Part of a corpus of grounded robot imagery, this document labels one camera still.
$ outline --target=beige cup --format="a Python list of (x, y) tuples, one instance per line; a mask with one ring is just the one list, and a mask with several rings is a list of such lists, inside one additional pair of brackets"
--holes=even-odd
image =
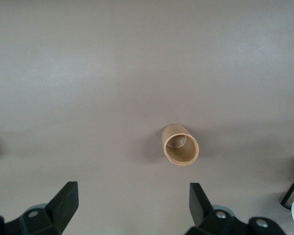
[(175, 165), (192, 164), (199, 154), (199, 146), (193, 136), (180, 124), (171, 124), (162, 132), (163, 151)]

